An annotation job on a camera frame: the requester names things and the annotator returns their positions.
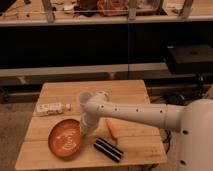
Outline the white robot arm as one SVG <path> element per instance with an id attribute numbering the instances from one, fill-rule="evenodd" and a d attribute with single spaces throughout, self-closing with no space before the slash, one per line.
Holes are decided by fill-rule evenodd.
<path id="1" fill-rule="evenodd" d="M 112 103 L 98 92 L 84 105 L 80 125 L 93 132 L 101 117 L 142 123 L 180 133 L 178 171 L 213 171 L 213 100 L 198 99 L 186 106 Z"/>

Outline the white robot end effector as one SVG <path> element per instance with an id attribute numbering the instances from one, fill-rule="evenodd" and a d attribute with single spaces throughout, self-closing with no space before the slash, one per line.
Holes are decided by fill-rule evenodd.
<path id="1" fill-rule="evenodd" d="M 83 135 L 92 133 L 98 127 L 98 118 L 84 114 L 80 119 L 80 128 Z"/>

